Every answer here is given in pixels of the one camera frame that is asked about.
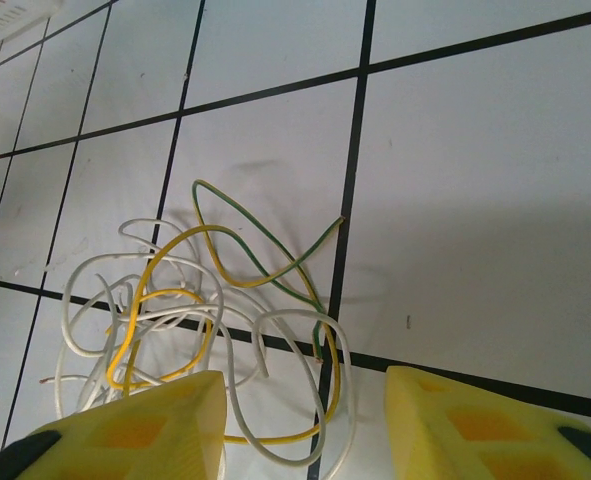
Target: white plastic object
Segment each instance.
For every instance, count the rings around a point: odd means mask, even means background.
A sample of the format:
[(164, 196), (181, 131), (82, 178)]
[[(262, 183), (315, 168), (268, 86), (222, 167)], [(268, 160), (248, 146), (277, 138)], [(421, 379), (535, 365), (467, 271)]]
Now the white plastic object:
[(62, 0), (0, 0), (0, 42), (42, 18), (50, 17), (61, 3)]

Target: tangled wires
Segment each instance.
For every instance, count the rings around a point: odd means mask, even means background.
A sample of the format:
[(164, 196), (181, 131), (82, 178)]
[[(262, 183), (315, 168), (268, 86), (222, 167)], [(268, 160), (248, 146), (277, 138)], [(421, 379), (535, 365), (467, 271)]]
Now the tangled wires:
[[(282, 253), (288, 262), (287, 265), (276, 272), (269, 273), (242, 237), (236, 232), (225, 226), (206, 224), (198, 201), (198, 191), (200, 188), (206, 189), (216, 195), (248, 219)], [(143, 218), (130, 220), (119, 227), (118, 233), (140, 245), (140, 251), (138, 253), (110, 253), (92, 257), (79, 265), (71, 275), (64, 289), (62, 301), (64, 307), (62, 316), (64, 342), (57, 358), (55, 376), (47, 380), (53, 381), (55, 384), (56, 413), (60, 418), (64, 415), (61, 394), (61, 384), (63, 381), (83, 382), (75, 411), (84, 411), (93, 406), (126, 397), (135, 390), (151, 388), (180, 376), (208, 369), (215, 338), (218, 333), (221, 333), (225, 340), (227, 351), (227, 371), (225, 372), (228, 378), (227, 391), (234, 417), (243, 434), (241, 437), (227, 435), (225, 437), (226, 442), (250, 444), (261, 455), (284, 466), (303, 467), (310, 465), (322, 453), (326, 439), (326, 424), (331, 420), (337, 410), (340, 393), (342, 391), (344, 392), (347, 397), (349, 435), (346, 437), (344, 449), (325, 477), (330, 479), (337, 473), (348, 454), (355, 430), (356, 406), (353, 393), (350, 352), (344, 332), (335, 320), (326, 315), (325, 308), (315, 291), (313, 282), (302, 266), (319, 249), (324, 241), (335, 232), (341, 224), (342, 219), (339, 218), (333, 222), (303, 255), (295, 258), (248, 210), (214, 186), (197, 180), (193, 183), (192, 196), (199, 223), (197, 226), (182, 231), (176, 225), (164, 220)], [(126, 230), (129, 226), (138, 223), (149, 223), (158, 225), (159, 228), (170, 228), (176, 233), (176, 236), (165, 246), (159, 247), (148, 240), (132, 233), (127, 233)], [(226, 235), (234, 240), (257, 268), (260, 276), (254, 279), (244, 280), (234, 278), (222, 264), (217, 249), (211, 239), (213, 232)], [(219, 278), (223, 280), (222, 282), (213, 271), (200, 262), (197, 250), (192, 243), (192, 240), (199, 235), (203, 235), (212, 263)], [(174, 252), (174, 249), (180, 245), (186, 247), (187, 256), (182, 256)], [(146, 251), (141, 252), (141, 247), (144, 247)], [(117, 259), (146, 259), (148, 263), (141, 275), (129, 274), (111, 284), (101, 275), (96, 274), (102, 289), (90, 298), (71, 318), (71, 294), (80, 274), (97, 262), (114, 261)], [(157, 288), (153, 279), (153, 273), (155, 268), (160, 264), (167, 264), (175, 272), (177, 278), (173, 282), (172, 288)], [(281, 277), (291, 271), (297, 272), (302, 279), (306, 288), (305, 294), (294, 290), (280, 281)], [(244, 291), (269, 283), (285, 294), (301, 301), (308, 308), (271, 310)], [(231, 302), (231, 299), (237, 299), (238, 302)], [(110, 324), (106, 330), (104, 347), (99, 350), (83, 348), (75, 340), (75, 327), (79, 324), (85, 313), (93, 305), (102, 300), (108, 304), (110, 315)], [(250, 308), (248, 310), (240, 308), (239, 300), (242, 300), (241, 303)], [(235, 355), (230, 333), (223, 322), (225, 313), (237, 317), (251, 329), (256, 366), (250, 375), (241, 380), (235, 378)], [(319, 361), (322, 358), (319, 333), (321, 329), (324, 329), (333, 364), (333, 394), (326, 413), (317, 393), (311, 368), (298, 345), (295, 343), (295, 335), (286, 322), (286, 319), (292, 319), (294, 317), (316, 321), (313, 330), (313, 353)], [(143, 342), (147, 342), (156, 332), (178, 328), (186, 319), (199, 319), (193, 355), (186, 365), (161, 376), (151, 375), (136, 366), (138, 351)], [(238, 388), (250, 382), (258, 374), (264, 377), (269, 376), (266, 364), (266, 350), (261, 334), (266, 323), (272, 324), (280, 332), (298, 358), (313, 394), (319, 423), (304, 432), (281, 437), (258, 438), (248, 428), (240, 408), (237, 395)], [(333, 330), (339, 338), (344, 352), (344, 362), (346, 364), (345, 381), (342, 381)], [(96, 359), (95, 365), (89, 375), (64, 374), (63, 364), (68, 349), (82, 357)], [(299, 442), (317, 434), (319, 438), (316, 447), (310, 455), (302, 459), (293, 460), (284, 458), (276, 455), (267, 448), (270, 445)]]

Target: white tile floor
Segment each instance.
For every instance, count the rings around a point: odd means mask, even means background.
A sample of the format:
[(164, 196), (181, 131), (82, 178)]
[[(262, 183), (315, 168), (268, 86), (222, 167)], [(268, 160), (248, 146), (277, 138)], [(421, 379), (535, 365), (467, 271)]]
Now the white tile floor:
[[(297, 252), (340, 215), (367, 3), (206, 0), (187, 86), (196, 0), (119, 0), (110, 8), (65, 0), (48, 27), (4, 42), (0, 447), (7, 428), (13, 441), (55, 418), (52, 386), (38, 380), (53, 373), (61, 305), (42, 297), (36, 312), (38, 295), (61, 292), (84, 259), (129, 248), (117, 236), (121, 222), (155, 217), (163, 198), (163, 218), (194, 225), (197, 178), (241, 201)], [(378, 0), (371, 62), (591, 11), (591, 1), (486, 3)], [(54, 33), (42, 48), (40, 39)], [(340, 81), (323, 77), (345, 70)], [(314, 77), (322, 78), (253, 95)], [(226, 101), (244, 94), (251, 95), (243, 103)], [(191, 114), (175, 145), (181, 108)], [(164, 114), (166, 121), (148, 120)], [(130, 122), (133, 128), (120, 127)], [(81, 141), (58, 144), (80, 131)], [(591, 398), (591, 26), (371, 74), (360, 138), (351, 151), (359, 156), (340, 310), (352, 349)], [(42, 148), (46, 142), (53, 144)], [(14, 149), (25, 151), (8, 168), (3, 154)], [(246, 223), (206, 192), (203, 198), (208, 220), (237, 229), (267, 265), (276, 262)], [(151, 236), (151, 228), (138, 228)], [(327, 304), (335, 244), (308, 264)], [(221, 248), (244, 268), (236, 250)], [(111, 280), (141, 265), (96, 271)], [(97, 291), (90, 273), (76, 295)], [(290, 305), (270, 289), (262, 294)], [(104, 335), (104, 312), (91, 316), (82, 334), (89, 345)], [(307, 326), (295, 330), (308, 341)], [(185, 360), (192, 338), (190, 331), (161, 335), (142, 361), (167, 371)], [(250, 358), (248, 344), (235, 348)], [(243, 394), (251, 426), (260, 434), (308, 428), (312, 403), (292, 355), (270, 356), (276, 380)], [(73, 358), (69, 366), (90, 368)], [(248, 365), (242, 360), (239, 368)], [(353, 370), (358, 433), (337, 478), (394, 478), (384, 374)], [(75, 387), (66, 389), (72, 408)], [(269, 414), (279, 422), (268, 422)], [(329, 427), (322, 475), (345, 436), (344, 417)], [(279, 452), (298, 457), (309, 448), (303, 442)], [(317, 478), (245, 447), (231, 447), (228, 461), (237, 472), (231, 478)]]

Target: green wire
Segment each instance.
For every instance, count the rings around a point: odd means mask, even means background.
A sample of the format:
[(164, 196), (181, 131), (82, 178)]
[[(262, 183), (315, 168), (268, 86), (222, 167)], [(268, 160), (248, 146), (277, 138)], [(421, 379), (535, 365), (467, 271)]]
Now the green wire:
[[(290, 272), (290, 271), (292, 271), (294, 269), (297, 269), (301, 273), (301, 275), (304, 278), (306, 278), (307, 282), (309, 283), (309, 285), (313, 289), (313, 298), (310, 299), (310, 298), (302, 295), (301, 293), (299, 293), (299, 292), (297, 292), (295, 290), (292, 290), (292, 289), (286, 287), (282, 283), (278, 282), (277, 281), (277, 278), (276, 279), (273, 279), (270, 283), (272, 283), (273, 285), (275, 285), (277, 288), (279, 288), (281, 291), (283, 291), (287, 295), (290, 295), (291, 297), (293, 297), (293, 298), (295, 298), (295, 299), (297, 299), (297, 300), (299, 300), (301, 302), (304, 302), (307, 305), (310, 305), (317, 312), (325, 314), (326, 311), (325, 311), (324, 306), (322, 305), (322, 303), (319, 301), (319, 297), (317, 295), (317, 292), (315, 291), (315, 287), (313, 285), (313, 282), (310, 280), (310, 278), (308, 277), (308, 275), (306, 274), (306, 272), (304, 271), (304, 269), (301, 267), (301, 264), (304, 262), (304, 260), (306, 260), (312, 253), (314, 253), (319, 248), (319, 246), (333, 233), (333, 231), (335, 230), (335, 228), (337, 228), (337, 226), (344, 219), (340, 217), (337, 220), (335, 220), (331, 224), (331, 226), (326, 229), (326, 231), (322, 234), (322, 236), (311, 246), (311, 248), (309, 248), (304, 253), (304, 255), (302, 257), (300, 257), (299, 260), (296, 261), (295, 260), (295, 257), (293, 257), (293, 255), (275, 237), (275, 235), (273, 235), (266, 227), (264, 227), (264, 225), (262, 225), (262, 223), (259, 220), (257, 220), (253, 216), (253, 214), (251, 214), (248, 210), (246, 210), (242, 205), (240, 205), (235, 200), (233, 200), (228, 195), (226, 195), (224, 192), (221, 192), (220, 190), (218, 190), (217, 188), (213, 187), (209, 183), (207, 183), (207, 182), (205, 182), (203, 180), (195, 180), (195, 182), (193, 182), (193, 186), (192, 186), (193, 202), (195, 203), (195, 209), (197, 210), (197, 214), (201, 218), (203, 218), (203, 216), (202, 216), (202, 212), (201, 212), (200, 207), (199, 207), (199, 200), (198, 200), (198, 197), (197, 197), (197, 189), (200, 186), (203, 187), (203, 188), (205, 188), (209, 192), (213, 193), (219, 199), (223, 200), (226, 204), (230, 205), (235, 210), (237, 210), (237, 212), (239, 212), (244, 218), (246, 218), (248, 221), (250, 221), (274, 245), (276, 245), (284, 253), (284, 255), (291, 261), (290, 268), (286, 272), (284, 272), (282, 275), (284, 275), (284, 274), (286, 274), (286, 273), (288, 273), (288, 272)], [(257, 257), (255, 257), (255, 255), (248, 248), (248, 246), (246, 245), (246, 243), (243, 240), (241, 240), (241, 238), (239, 238), (239, 237), (238, 238), (233, 237), (233, 238), (242, 247), (242, 249), (244, 250), (244, 253), (246, 253), (246, 255), (248, 256), (248, 258), (253, 262), (253, 264), (257, 267), (257, 269), (261, 272), (261, 274), (264, 275), (264, 276), (269, 276), (268, 271), (260, 263), (260, 261), (257, 259)], [(315, 324), (315, 328), (313, 330), (313, 352), (314, 352), (314, 355), (315, 355), (315, 357), (317, 359), (321, 359), (322, 358), (322, 347), (321, 347), (320, 342), (319, 342), (319, 333), (320, 333), (321, 326), (322, 326), (322, 323), (321, 322), (317, 322)]]

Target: yellow plastic object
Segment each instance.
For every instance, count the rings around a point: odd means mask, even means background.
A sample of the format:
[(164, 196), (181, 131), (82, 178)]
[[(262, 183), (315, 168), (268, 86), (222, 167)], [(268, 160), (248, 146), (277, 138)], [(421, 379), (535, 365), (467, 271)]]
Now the yellow plastic object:
[(581, 480), (591, 460), (559, 431), (577, 420), (409, 367), (386, 372), (398, 479)]
[(225, 424), (222, 373), (196, 373), (36, 430), (62, 438), (18, 478), (215, 480)]

